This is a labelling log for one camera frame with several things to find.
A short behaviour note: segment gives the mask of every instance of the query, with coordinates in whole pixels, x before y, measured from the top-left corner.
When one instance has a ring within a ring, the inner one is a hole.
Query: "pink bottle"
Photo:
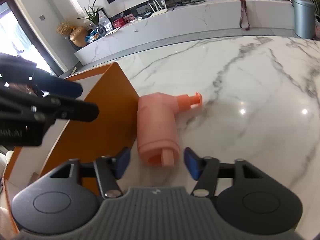
[[[179,138],[175,115],[202,104],[202,96],[170,96],[154,93],[139,99],[138,152],[142,161],[150,165],[174,166],[179,159]]]

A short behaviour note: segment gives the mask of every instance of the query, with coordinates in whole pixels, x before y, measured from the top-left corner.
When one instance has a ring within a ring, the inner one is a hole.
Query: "gray trash can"
[[[294,31],[305,39],[312,39],[315,32],[315,4],[309,0],[293,0],[294,7]]]

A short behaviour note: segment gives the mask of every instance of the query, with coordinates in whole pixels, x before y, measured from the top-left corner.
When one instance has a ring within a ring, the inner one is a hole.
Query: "gray gripper base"
[[[294,230],[272,236],[242,232],[226,223],[209,199],[190,196],[183,187],[130,188],[120,198],[105,200],[95,217],[75,231],[40,236],[22,230],[14,239],[302,240]]]

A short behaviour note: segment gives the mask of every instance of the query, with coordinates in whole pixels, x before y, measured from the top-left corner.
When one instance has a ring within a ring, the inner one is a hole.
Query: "gray tile floor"
[[[206,32],[198,32],[198,33],[190,33],[185,35],[179,35],[175,37],[170,37],[166,39],[162,39],[159,41],[153,41],[149,43],[142,44],[140,46],[136,46],[130,49],[125,49],[123,51],[114,53],[110,56],[99,59],[95,62],[87,64],[85,66],[78,66],[77,72],[87,70],[91,67],[103,64],[110,60],[114,60],[120,57],[124,57],[136,52],[144,51],[147,49],[154,49],[162,46],[167,46],[171,44],[187,42],[187,41],[195,41],[202,39],[210,39],[210,38],[220,38],[220,37],[229,37],[229,36],[256,36],[256,35],[265,35],[265,36],[284,36],[284,37],[297,37],[294,33],[294,30],[288,29],[269,29],[269,28],[252,28],[249,31],[244,31],[239,29],[228,29],[228,30],[216,30],[216,31],[206,31]],[[69,76],[72,70],[63,74],[63,77]]]

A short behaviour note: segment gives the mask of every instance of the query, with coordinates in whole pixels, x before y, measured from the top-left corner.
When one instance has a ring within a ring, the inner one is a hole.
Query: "door frame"
[[[14,0],[0,0],[0,4],[7,2],[9,8],[11,9],[12,13],[16,17],[18,23],[20,24],[22,30],[25,32],[27,37],[30,39],[31,43],[35,46],[35,48],[38,50],[40,55],[44,58],[44,60],[48,63],[51,70],[57,75],[60,76],[63,74],[63,71],[58,66],[58,64],[55,62],[55,60],[51,57],[49,52],[45,49],[45,47],[42,45],[41,41],[38,39],[36,34],[32,31],[30,25],[22,15],[18,5]]]

